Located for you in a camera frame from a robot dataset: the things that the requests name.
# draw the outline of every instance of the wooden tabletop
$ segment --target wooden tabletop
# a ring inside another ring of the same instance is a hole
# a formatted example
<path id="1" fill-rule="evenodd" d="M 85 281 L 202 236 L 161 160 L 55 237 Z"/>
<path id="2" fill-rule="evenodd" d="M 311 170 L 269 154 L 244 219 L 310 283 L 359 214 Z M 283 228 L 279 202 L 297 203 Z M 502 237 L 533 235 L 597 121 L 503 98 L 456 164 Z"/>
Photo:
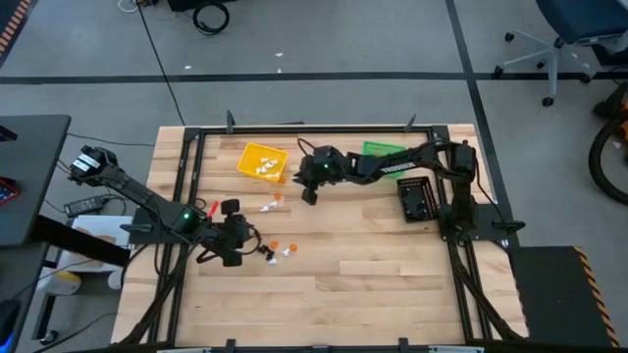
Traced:
<path id="1" fill-rule="evenodd" d="M 472 125 L 448 128 L 451 140 L 467 139 L 479 151 Z M 423 133 L 300 133 L 298 137 L 314 145 L 332 144 L 343 153 L 361 153 L 364 141 L 415 147 L 427 140 Z M 168 199 L 174 191 L 182 138 L 183 127 L 162 127 L 150 167 L 148 187 Z M 275 266 L 254 254 L 244 257 L 237 268 L 223 268 L 220 260 L 198 265 L 193 254 L 186 268 L 177 346 L 224 346 L 228 338 L 236 339 L 239 346 L 395 345 L 400 337 L 407 337 L 410 344 L 463 343 L 451 267 L 438 224 L 406 223 L 395 181 L 389 178 L 367 186 L 326 185 L 319 189 L 318 204 L 307 205 L 300 199 L 303 187 L 289 181 L 303 157 L 296 138 L 297 134 L 207 137 L 198 197 L 210 205 L 238 198 L 242 213 L 259 229 L 264 243 L 278 241 L 280 250 L 296 244 L 298 250 L 288 258 L 278 254 Z M 288 151 L 286 184 L 236 170 L 247 142 Z M 193 144 L 183 202 L 189 191 Z M 490 190 L 481 153 L 478 158 L 481 182 Z M 434 181 L 427 170 L 408 171 L 404 177 L 417 176 Z M 446 189 L 450 199 L 449 184 Z M 472 191 L 479 203 L 488 202 L 477 185 Z M 283 195 L 279 208 L 260 213 L 275 193 Z M 507 255 L 490 242 L 475 242 L 475 250 L 487 297 L 513 329 L 527 336 Z M 149 247 L 129 267 L 112 341 L 129 333 L 153 299 L 157 283 L 153 255 L 154 248 Z M 468 297 L 479 336 L 475 304 Z M 163 317 L 168 318 L 170 303 L 165 308 Z M 167 322 L 160 327 L 161 338 Z"/>

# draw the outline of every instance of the yellow plastic basket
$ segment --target yellow plastic basket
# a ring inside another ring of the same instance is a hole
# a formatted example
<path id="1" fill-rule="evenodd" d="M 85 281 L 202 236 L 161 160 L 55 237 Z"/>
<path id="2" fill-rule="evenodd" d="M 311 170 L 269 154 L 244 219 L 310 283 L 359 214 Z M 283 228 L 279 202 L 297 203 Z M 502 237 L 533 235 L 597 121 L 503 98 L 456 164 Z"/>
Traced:
<path id="1" fill-rule="evenodd" d="M 266 164 L 266 162 L 262 162 L 262 158 L 268 158 L 269 161 L 277 160 L 278 163 L 275 167 L 268 169 L 267 173 L 257 174 L 257 169 Z M 287 160 L 288 152 L 286 151 L 249 142 L 246 144 L 242 157 L 239 159 L 237 169 L 251 177 L 279 182 Z"/>

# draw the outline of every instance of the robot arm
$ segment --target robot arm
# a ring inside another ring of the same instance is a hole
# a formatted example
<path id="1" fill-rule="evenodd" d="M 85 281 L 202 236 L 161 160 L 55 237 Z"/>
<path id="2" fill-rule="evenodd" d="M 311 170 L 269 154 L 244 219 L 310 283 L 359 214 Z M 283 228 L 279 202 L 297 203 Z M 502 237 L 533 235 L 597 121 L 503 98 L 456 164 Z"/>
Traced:
<path id="1" fill-rule="evenodd" d="M 182 242 L 199 245 L 223 259 L 226 267 L 240 266 L 242 253 L 237 249 L 250 239 L 253 225 L 246 222 L 237 200 L 222 204 L 227 215 L 223 223 L 214 223 L 193 205 L 168 201 L 128 176 L 118 166 L 116 155 L 101 147 L 84 146 L 81 155 L 71 164 L 70 180 L 77 184 L 110 187 L 146 210 L 160 231 L 167 231 Z"/>
<path id="2" fill-rule="evenodd" d="M 365 156 L 347 153 L 345 156 L 333 146 L 314 147 L 309 142 L 299 139 L 300 143 L 312 147 L 313 153 L 301 160 L 299 172 L 293 181 L 305 186 L 301 198 L 310 205 L 318 199 L 316 190 L 326 183 L 336 184 L 341 181 L 366 185 L 381 177 L 407 171 L 414 168 L 426 168 L 438 176 L 453 183 L 453 200 L 450 219 L 461 232 L 475 228 L 476 202 L 471 195 L 471 182 L 477 171 L 476 151 L 466 141 L 430 141 L 416 148 L 390 154 L 388 156 Z M 439 158 L 440 152 L 446 152 L 450 160 L 447 169 Z"/>

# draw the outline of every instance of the chair base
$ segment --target chair base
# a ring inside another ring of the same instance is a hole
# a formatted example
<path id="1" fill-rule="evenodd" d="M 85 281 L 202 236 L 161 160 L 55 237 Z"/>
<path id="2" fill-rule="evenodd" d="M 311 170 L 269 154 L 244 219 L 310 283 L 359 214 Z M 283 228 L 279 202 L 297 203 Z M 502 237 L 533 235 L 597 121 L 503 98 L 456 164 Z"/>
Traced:
<path id="1" fill-rule="evenodd" d="M 535 43 L 542 44 L 545 48 L 540 51 L 501 63 L 501 65 L 495 68 L 494 76 L 499 78 L 506 68 L 512 67 L 520 63 L 536 62 L 537 69 L 542 69 L 545 65 L 548 65 L 549 96 L 543 99 L 543 105 L 545 107 L 551 106 L 553 104 L 553 98 L 556 96 L 558 85 L 559 60 L 570 62 L 572 65 L 578 67 L 580 71 L 584 74 L 583 78 L 581 79 L 584 83 L 589 83 L 591 81 L 591 77 L 596 74 L 595 70 L 593 70 L 589 66 L 589 64 L 579 61 L 576 54 L 565 51 L 563 49 L 565 42 L 560 38 L 557 38 L 554 43 L 547 43 L 532 34 L 516 29 L 513 32 L 508 32 L 505 35 L 504 40 L 506 42 L 511 42 L 515 38 L 515 36 L 521 36 Z"/>

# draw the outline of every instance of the blue chair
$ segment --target blue chair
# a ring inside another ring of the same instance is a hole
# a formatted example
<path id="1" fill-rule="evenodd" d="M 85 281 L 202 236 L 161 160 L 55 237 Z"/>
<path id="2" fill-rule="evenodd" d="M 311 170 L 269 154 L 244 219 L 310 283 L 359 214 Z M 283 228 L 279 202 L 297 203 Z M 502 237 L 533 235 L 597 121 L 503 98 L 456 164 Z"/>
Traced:
<path id="1" fill-rule="evenodd" d="M 495 67 L 494 75 L 499 77 L 505 68 L 512 65 L 536 61 L 541 69 L 549 64 L 549 96 L 543 99 L 543 105 L 553 104 L 558 81 L 558 59 L 569 61 L 579 67 L 584 76 L 582 81 L 589 83 L 596 72 L 585 63 L 578 61 L 577 56 L 563 50 L 565 43 L 575 46 L 604 45 L 606 48 L 623 50 L 628 39 L 628 10 L 620 3 L 621 0 L 537 0 L 543 16 L 558 34 L 554 43 L 550 44 L 529 33 L 515 30 L 505 36 L 511 42 L 515 33 L 545 46 L 536 53 L 510 60 Z"/>

